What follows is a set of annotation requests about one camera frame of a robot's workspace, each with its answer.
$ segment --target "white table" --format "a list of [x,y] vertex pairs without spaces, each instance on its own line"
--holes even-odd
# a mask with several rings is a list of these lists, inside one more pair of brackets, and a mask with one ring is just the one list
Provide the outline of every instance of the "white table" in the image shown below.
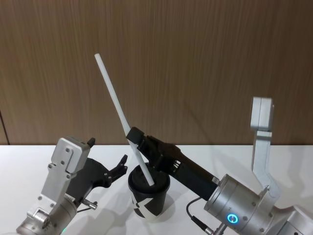
[[[203,168],[222,178],[229,174],[259,193],[261,187],[253,176],[252,146],[193,145],[179,146],[183,153]],[[0,146],[0,234],[13,232],[41,192],[54,146]],[[128,174],[137,165],[129,146],[96,145],[89,157],[113,168],[124,155],[129,155]],[[282,196],[277,206],[299,204],[313,212],[313,146],[272,146],[270,172],[279,182]],[[187,216],[186,204],[196,195],[171,178],[171,187],[163,214],[154,222],[135,215],[127,178],[123,176],[110,188],[96,188],[88,197],[98,201],[96,211],[76,215],[65,235],[204,235]],[[212,228],[219,221],[203,210],[205,202],[196,202],[191,213]],[[234,235],[227,229],[226,235]]]

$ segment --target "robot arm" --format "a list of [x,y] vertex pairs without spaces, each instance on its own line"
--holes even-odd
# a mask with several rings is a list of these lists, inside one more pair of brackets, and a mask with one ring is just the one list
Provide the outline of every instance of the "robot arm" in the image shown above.
[[268,172],[271,141],[272,100],[253,99],[251,128],[255,130],[252,171],[264,187],[259,194],[225,175],[221,181],[184,156],[173,144],[164,143],[133,127],[127,139],[149,164],[191,189],[207,203],[204,209],[221,221],[215,231],[196,217],[192,220],[209,235],[222,235],[230,227],[241,235],[312,235],[313,216],[294,206],[279,209],[274,206],[280,189]]
[[95,139],[87,143],[72,137],[61,138],[48,165],[49,174],[37,201],[17,228],[19,235],[59,235],[84,204],[95,210],[97,204],[86,199],[95,187],[108,188],[126,174],[127,156],[112,170],[89,159]]

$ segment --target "white straw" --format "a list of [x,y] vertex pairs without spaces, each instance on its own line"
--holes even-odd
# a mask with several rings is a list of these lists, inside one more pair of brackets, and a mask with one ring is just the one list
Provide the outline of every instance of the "white straw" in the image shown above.
[[[94,57],[96,58],[96,61],[98,63],[98,66],[99,66],[99,69],[101,71],[101,74],[103,76],[103,79],[107,85],[107,88],[109,90],[109,93],[110,93],[110,96],[112,98],[112,101],[115,105],[115,108],[117,110],[117,113],[118,113],[118,116],[119,116],[119,119],[121,120],[121,123],[122,123],[122,126],[123,126],[123,129],[124,129],[124,132],[125,132],[125,135],[127,135],[129,133],[129,131],[131,130],[131,128],[129,127],[129,124],[127,123],[127,120],[125,118],[125,115],[123,113],[123,110],[122,110],[122,107],[121,105],[119,104],[118,102],[118,98],[116,96],[116,93],[115,93],[115,90],[113,88],[113,85],[110,81],[110,78],[109,78],[109,75],[108,75],[108,72],[106,70],[106,67],[104,66],[103,64],[103,61],[101,59],[101,56],[100,54],[95,54]],[[139,165],[141,167],[141,170],[144,174],[144,176],[146,177],[147,179],[147,182],[150,186],[154,185],[154,181],[152,179],[152,176],[150,174],[150,172],[148,171],[148,168],[146,166],[146,164],[144,163],[143,159],[142,159],[142,156],[139,152],[139,150],[136,148],[136,145],[130,141],[128,141],[129,145],[131,146],[138,162],[139,162]]]

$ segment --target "blue led light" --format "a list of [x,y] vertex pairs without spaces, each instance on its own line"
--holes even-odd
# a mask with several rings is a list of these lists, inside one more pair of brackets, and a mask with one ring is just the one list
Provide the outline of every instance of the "blue led light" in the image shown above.
[[237,224],[239,222],[238,216],[236,216],[235,214],[229,214],[227,216],[227,220],[231,224]]

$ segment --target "wood panel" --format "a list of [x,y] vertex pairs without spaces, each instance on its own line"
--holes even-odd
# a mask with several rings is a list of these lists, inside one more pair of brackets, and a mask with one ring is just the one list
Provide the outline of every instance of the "wood panel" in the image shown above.
[[173,143],[313,143],[313,1],[2,0],[0,109],[13,144],[125,143],[93,55],[131,125]]
[[0,111],[0,145],[2,144],[8,144],[8,141],[5,136],[4,127],[2,124],[2,118],[1,118],[1,111]]

